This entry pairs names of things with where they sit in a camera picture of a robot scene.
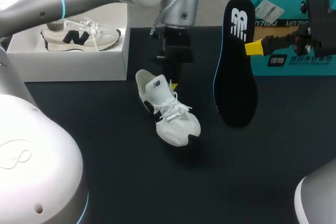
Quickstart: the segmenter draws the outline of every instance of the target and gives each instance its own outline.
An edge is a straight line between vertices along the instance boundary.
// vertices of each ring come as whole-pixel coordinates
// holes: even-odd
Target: black table surface
[[[292,224],[295,188],[336,157],[336,77],[256,78],[250,126],[217,115],[213,77],[220,27],[191,29],[195,64],[184,67],[179,98],[193,107],[201,139],[172,148],[155,132],[134,81],[160,43],[132,29],[128,81],[28,83],[39,107],[78,143],[92,223]]]

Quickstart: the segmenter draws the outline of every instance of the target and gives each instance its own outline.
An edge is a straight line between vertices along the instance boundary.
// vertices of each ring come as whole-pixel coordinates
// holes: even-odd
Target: white shoe box
[[[23,81],[126,80],[130,42],[127,5],[109,4],[75,16],[81,17],[119,29],[117,44],[107,51],[49,52],[40,34],[43,26],[22,31],[13,36],[7,53]]]

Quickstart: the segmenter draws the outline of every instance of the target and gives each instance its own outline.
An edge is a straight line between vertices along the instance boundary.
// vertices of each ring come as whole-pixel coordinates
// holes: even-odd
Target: teal shoe box
[[[251,1],[257,8],[263,0]],[[284,9],[285,12],[272,24],[256,17],[256,33],[263,29],[260,27],[273,27],[274,29],[271,29],[273,31],[276,31],[277,27],[291,27],[291,30],[288,29],[287,32],[291,33],[293,26],[298,28],[301,24],[308,22],[308,14],[303,14],[300,10],[300,5],[305,0],[268,1]],[[330,6],[336,9],[336,1],[330,0]],[[277,33],[265,35],[276,36]],[[289,47],[276,50],[270,56],[251,56],[251,66],[255,76],[336,76],[336,55],[316,58],[312,50],[308,55],[298,57],[293,48]]]

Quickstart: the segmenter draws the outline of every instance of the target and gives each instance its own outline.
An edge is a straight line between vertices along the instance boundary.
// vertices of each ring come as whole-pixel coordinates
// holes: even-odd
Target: white sneaker
[[[156,122],[156,132],[167,143],[185,146],[190,136],[200,136],[198,119],[189,112],[190,107],[177,100],[172,84],[164,75],[154,76],[146,70],[136,73],[140,99]]]
[[[59,20],[47,24],[41,31],[48,51],[102,51],[113,46],[120,38],[117,29],[99,26],[93,20]]]

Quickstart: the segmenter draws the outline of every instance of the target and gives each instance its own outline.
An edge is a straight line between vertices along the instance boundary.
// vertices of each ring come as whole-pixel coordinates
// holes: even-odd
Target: shoe box
[[[130,26],[128,7],[114,3],[75,16],[121,31],[119,41],[106,51],[48,51],[43,26],[13,35],[7,53],[25,82],[126,80]]]
[[[268,35],[286,36],[308,23],[308,14],[300,10],[301,3],[306,0],[251,1],[256,8],[254,41]],[[335,9],[336,1],[330,0],[330,3]],[[266,13],[264,19],[258,16],[260,8]],[[298,57],[293,47],[288,47],[268,56],[251,56],[251,67],[254,76],[335,76],[336,55],[316,58],[312,50],[308,55]]]

